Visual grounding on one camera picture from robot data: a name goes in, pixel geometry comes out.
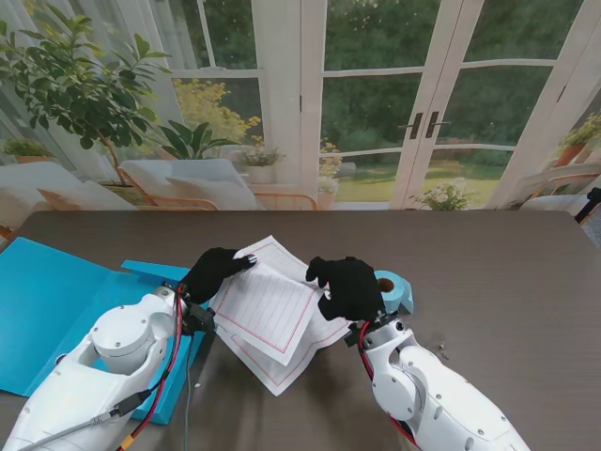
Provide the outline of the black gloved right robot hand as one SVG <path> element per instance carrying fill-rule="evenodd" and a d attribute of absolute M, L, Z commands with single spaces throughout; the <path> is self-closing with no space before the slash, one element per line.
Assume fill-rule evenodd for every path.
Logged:
<path fill-rule="evenodd" d="M 384 310 L 374 269 L 356 257 L 326 260 L 314 257 L 305 274 L 307 282 L 329 287 L 318 309 L 325 320 L 373 321 Z"/>

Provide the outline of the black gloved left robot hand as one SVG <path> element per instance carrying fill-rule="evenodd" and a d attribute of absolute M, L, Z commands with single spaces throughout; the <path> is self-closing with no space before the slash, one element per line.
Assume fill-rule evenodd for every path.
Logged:
<path fill-rule="evenodd" d="M 257 262 L 255 255 L 236 257 L 236 253 L 236 249 L 208 249 L 179 281 L 177 293 L 190 303 L 209 301 L 220 290 L 225 279 L 251 269 Z"/>

